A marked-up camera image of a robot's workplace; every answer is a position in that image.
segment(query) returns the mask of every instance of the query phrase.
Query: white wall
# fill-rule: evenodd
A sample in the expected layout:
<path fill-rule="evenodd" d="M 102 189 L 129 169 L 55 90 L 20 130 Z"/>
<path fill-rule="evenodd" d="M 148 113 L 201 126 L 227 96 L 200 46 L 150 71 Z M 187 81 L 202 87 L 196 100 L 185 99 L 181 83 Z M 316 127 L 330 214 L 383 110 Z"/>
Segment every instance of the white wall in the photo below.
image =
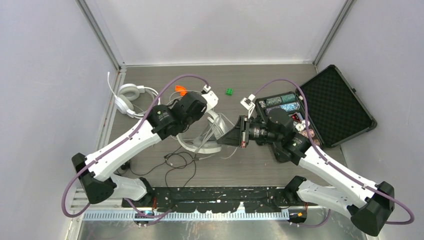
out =
<path fill-rule="evenodd" d="M 386 225 L 382 240 L 423 239 L 424 2 L 356 1 L 319 69 L 340 68 L 378 121 L 375 130 L 342 145 L 351 169 L 387 181 L 416 216 Z M 407 220 L 399 206 L 391 221 Z"/>
<path fill-rule="evenodd" d="M 127 65 L 311 62 L 345 0 L 88 0 Z"/>
<path fill-rule="evenodd" d="M 61 240 L 71 157 L 95 149 L 115 69 L 73 0 L 2 0 L 0 32 L 1 239 Z"/>

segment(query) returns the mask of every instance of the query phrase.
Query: metal floor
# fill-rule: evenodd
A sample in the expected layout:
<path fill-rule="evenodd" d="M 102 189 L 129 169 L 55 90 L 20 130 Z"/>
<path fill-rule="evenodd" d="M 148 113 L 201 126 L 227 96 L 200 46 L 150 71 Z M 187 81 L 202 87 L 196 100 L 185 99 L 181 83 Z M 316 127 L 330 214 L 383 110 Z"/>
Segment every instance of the metal floor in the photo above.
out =
<path fill-rule="evenodd" d="M 225 114 L 231 121 L 236 122 L 239 115 L 247 113 L 240 104 L 240 100 L 243 97 L 248 97 L 264 83 L 276 78 L 288 78 L 302 84 L 314 77 L 316 70 L 312 64 L 129 67 L 124 84 L 144 85 L 159 92 L 170 80 L 187 73 L 206 78 L 212 90 L 219 97 L 215 111 Z M 201 90 L 204 85 L 202 81 L 195 78 L 182 79 L 177 84 L 188 90 Z M 165 92 L 162 98 L 163 103 L 166 104 L 169 101 L 170 94 L 174 92 L 174 86 Z M 232 96 L 225 95 L 227 88 L 233 89 Z M 275 82 L 264 88 L 257 97 L 266 97 L 293 90 L 294 86 L 289 83 Z M 149 94 L 141 94 L 140 98 L 133 103 L 142 109 L 147 109 L 151 101 L 152 98 Z M 188 139 L 198 136 L 206 125 L 205 121 L 204 117 L 199 122 L 194 123 L 184 137 Z M 137 119 L 117 112 L 109 142 L 126 132 L 136 122 Z M 173 152 L 179 146 L 176 140 L 169 137 L 144 150 L 132 158 L 132 171 L 136 174 L 147 173 L 154 166 L 162 163 L 166 154 Z M 246 149 L 238 149 L 230 159 L 220 159 L 220 157 L 229 156 L 233 149 L 229 147 L 216 156 L 198 161 L 196 175 L 187 186 L 285 186 L 296 175 L 305 177 L 319 185 L 328 185 L 320 177 L 295 166 L 291 162 L 277 162 L 268 146 L 258 146 L 255 142 L 250 143 Z M 336 147 L 325 151 L 337 161 L 345 164 L 340 148 Z M 178 156 L 171 157 L 169 161 L 175 166 L 184 163 Z M 169 169 L 171 168 L 164 164 L 144 177 L 152 186 L 163 187 L 165 186 L 165 173 Z M 185 169 L 170 172 L 167 176 L 167 182 L 170 186 L 181 187 L 193 173 L 194 165 L 191 164 Z M 136 178 L 130 171 L 126 172 L 124 176 Z"/>
<path fill-rule="evenodd" d="M 316 225 L 327 210 L 308 209 L 305 224 Z M 367 236 L 338 213 L 317 228 L 285 220 L 177 221 L 138 228 L 132 221 L 82 221 L 79 240 L 366 240 Z"/>

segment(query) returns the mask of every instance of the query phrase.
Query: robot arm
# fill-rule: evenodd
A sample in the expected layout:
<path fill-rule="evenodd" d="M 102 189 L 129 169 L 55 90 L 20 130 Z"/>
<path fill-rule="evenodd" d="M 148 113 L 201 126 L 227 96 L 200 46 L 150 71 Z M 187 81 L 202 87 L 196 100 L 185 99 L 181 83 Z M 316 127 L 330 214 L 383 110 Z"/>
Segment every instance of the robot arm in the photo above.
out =
<path fill-rule="evenodd" d="M 170 135 L 176 136 L 186 131 L 217 103 L 218 97 L 210 87 L 205 86 L 202 95 L 188 92 L 172 105 L 154 106 L 136 132 L 142 120 L 104 148 L 87 156 L 81 153 L 73 156 L 72 163 L 77 172 L 89 163 L 96 162 L 79 177 L 88 201 L 98 204 L 109 197 L 141 200 L 147 194 L 148 183 L 142 179 L 118 176 L 114 172 L 144 149 Z"/>
<path fill-rule="evenodd" d="M 360 180 L 366 186 L 394 197 L 393 187 L 382 182 L 376 184 L 329 157 L 318 149 L 327 162 L 311 146 L 308 138 L 294 131 L 293 119 L 283 109 L 272 109 L 267 123 L 255 122 L 240 116 L 235 127 L 218 140 L 219 144 L 246 148 L 250 141 L 258 143 L 281 143 L 282 155 L 292 163 L 301 166 L 335 187 L 317 185 L 301 176 L 295 176 L 285 187 L 285 198 L 289 203 L 315 203 L 334 210 L 348 218 L 361 231 L 377 236 L 394 210 L 394 203 L 353 182 L 346 175 Z M 346 175 L 329 164 L 343 170 Z"/>

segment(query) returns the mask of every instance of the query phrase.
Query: green cube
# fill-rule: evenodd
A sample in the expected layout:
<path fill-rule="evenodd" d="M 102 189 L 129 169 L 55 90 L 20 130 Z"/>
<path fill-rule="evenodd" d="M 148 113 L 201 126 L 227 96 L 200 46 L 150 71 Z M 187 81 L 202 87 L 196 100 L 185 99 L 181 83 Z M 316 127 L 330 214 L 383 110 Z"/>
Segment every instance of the green cube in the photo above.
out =
<path fill-rule="evenodd" d="M 225 91 L 225 94 L 228 95 L 228 96 L 233 95 L 233 89 L 227 88 L 226 91 Z"/>

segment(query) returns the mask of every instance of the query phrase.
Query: black case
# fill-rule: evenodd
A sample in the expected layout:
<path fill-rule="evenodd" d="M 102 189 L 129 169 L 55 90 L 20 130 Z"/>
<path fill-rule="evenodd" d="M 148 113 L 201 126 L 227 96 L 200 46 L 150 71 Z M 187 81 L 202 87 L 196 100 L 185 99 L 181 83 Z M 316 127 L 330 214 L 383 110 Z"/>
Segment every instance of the black case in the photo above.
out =
<path fill-rule="evenodd" d="M 343 77 L 342 73 L 335 65 L 330 65 L 312 79 L 301 85 L 305 94 L 310 128 L 314 129 L 315 137 L 321 147 L 334 148 L 358 135 L 376 128 L 377 121 L 371 116 L 364 104 L 356 95 L 356 90 L 351 88 Z M 293 92 L 286 92 L 278 95 L 258 98 L 255 101 L 256 113 L 264 122 L 268 120 L 266 109 L 261 107 L 260 101 L 270 98 L 284 96 Z M 305 106 L 299 99 L 299 91 L 294 92 L 296 101 L 300 103 L 300 112 L 305 116 Z M 276 159 L 284 162 L 278 156 L 278 149 L 281 145 L 271 144 Z"/>

